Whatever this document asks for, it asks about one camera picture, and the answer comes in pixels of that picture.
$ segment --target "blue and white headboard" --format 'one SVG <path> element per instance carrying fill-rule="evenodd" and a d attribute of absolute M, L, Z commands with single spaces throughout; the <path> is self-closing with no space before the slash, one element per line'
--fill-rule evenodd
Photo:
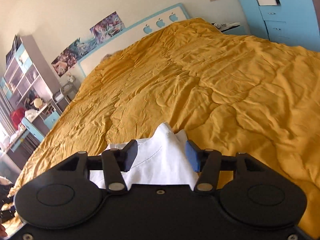
<path fill-rule="evenodd" d="M 78 67 L 87 76 L 106 54 L 125 49 L 150 33 L 173 22 L 190 19 L 182 3 L 163 9 L 125 28 L 78 61 Z"/>

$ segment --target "apple-shaped cutout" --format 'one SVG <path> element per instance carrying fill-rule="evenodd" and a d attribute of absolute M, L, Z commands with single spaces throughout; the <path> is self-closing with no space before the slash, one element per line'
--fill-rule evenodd
<path fill-rule="evenodd" d="M 175 13 L 172 13 L 172 14 L 169 16 L 169 20 L 172 21 L 172 22 L 175 22 L 175 21 L 178 21 L 178 17 L 176 16 Z"/>
<path fill-rule="evenodd" d="M 146 26 L 143 28 L 143 31 L 146 34 L 152 33 L 152 29 L 150 28 L 150 26 L 148 24 L 146 24 Z"/>
<path fill-rule="evenodd" d="M 160 20 L 160 18 L 159 18 L 159 20 L 156 22 L 156 25 L 157 25 L 159 28 L 162 28 L 162 27 L 165 26 L 165 23 L 163 22 L 163 20 Z"/>

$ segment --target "white cloth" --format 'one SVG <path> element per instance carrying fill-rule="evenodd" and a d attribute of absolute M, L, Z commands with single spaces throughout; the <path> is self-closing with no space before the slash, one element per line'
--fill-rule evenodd
<path fill-rule="evenodd" d="M 151 138 L 138 139 L 137 157 L 130 171 L 122 173 L 127 187 L 132 184 L 188 184 L 193 189 L 198 174 L 185 155 L 186 141 L 184 130 L 174 134 L 167 123 L 159 125 Z M 106 150 L 122 149 L 126 144 L 109 144 Z M 103 171 L 90 171 L 90 180 L 99 188 L 105 188 Z"/>

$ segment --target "red object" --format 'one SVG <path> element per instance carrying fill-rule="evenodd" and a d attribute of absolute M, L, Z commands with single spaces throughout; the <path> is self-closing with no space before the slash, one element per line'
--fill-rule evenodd
<path fill-rule="evenodd" d="M 18 125 L 21 123 L 22 118 L 24 118 L 25 111 L 26 110 L 24 108 L 20 107 L 10 114 L 12 124 L 16 130 L 18 130 Z"/>

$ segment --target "blue wardrobe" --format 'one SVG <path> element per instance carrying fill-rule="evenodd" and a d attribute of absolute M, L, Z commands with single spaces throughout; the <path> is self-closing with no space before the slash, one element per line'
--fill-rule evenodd
<path fill-rule="evenodd" d="M 239 1 L 252 35 L 320 51 L 319 25 L 313 0 Z"/>

